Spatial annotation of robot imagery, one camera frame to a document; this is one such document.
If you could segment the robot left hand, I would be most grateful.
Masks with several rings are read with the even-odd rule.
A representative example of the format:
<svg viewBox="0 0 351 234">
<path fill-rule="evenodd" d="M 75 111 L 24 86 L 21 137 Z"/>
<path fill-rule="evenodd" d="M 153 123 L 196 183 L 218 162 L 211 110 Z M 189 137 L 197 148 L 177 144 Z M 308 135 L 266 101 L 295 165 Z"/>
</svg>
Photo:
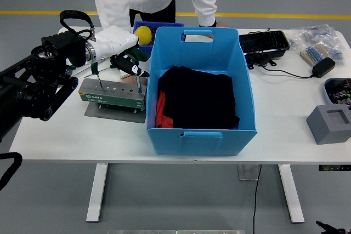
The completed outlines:
<svg viewBox="0 0 351 234">
<path fill-rule="evenodd" d="M 126 74 L 147 78 L 150 74 L 139 67 L 139 62 L 148 61 L 150 55 L 140 50 L 138 41 L 137 35 L 111 26 L 86 42 L 86 62 L 93 64 L 109 58 L 113 67 Z"/>
</svg>

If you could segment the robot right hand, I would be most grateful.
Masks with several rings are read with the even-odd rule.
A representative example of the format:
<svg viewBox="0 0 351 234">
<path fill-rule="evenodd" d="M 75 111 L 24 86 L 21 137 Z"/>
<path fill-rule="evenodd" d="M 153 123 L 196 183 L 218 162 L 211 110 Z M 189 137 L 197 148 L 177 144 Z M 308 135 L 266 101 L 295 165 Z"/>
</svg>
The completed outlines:
<svg viewBox="0 0 351 234">
<path fill-rule="evenodd" d="M 324 230 L 322 233 L 328 233 L 328 234 L 346 234 L 347 233 L 345 229 L 337 229 L 322 221 L 316 221 L 316 224 Z"/>
</svg>

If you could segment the person's right hand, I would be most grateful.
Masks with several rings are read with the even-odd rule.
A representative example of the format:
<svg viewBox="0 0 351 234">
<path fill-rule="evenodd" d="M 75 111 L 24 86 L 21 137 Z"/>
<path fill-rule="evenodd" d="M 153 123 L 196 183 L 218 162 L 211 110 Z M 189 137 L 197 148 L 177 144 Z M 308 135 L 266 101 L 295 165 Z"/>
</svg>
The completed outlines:
<svg viewBox="0 0 351 234">
<path fill-rule="evenodd" d="M 132 84 L 137 84 L 137 76 L 128 76 L 122 80 L 123 83 L 132 83 Z M 148 79 L 145 77 L 140 78 L 140 83 L 142 85 L 147 85 Z"/>
</svg>

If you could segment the person's left hand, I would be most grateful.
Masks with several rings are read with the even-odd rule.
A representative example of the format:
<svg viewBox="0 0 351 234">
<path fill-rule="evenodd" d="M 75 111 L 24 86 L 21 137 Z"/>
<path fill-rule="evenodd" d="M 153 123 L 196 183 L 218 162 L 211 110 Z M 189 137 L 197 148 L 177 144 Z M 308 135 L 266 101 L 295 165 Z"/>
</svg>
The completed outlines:
<svg viewBox="0 0 351 234">
<path fill-rule="evenodd" d="M 225 28 L 231 28 L 232 26 L 230 26 L 229 24 L 226 24 L 222 21 L 214 21 L 213 25 L 209 26 L 209 27 L 225 27 Z M 213 34 L 210 35 L 206 35 L 206 37 L 208 38 L 213 38 Z"/>
</svg>

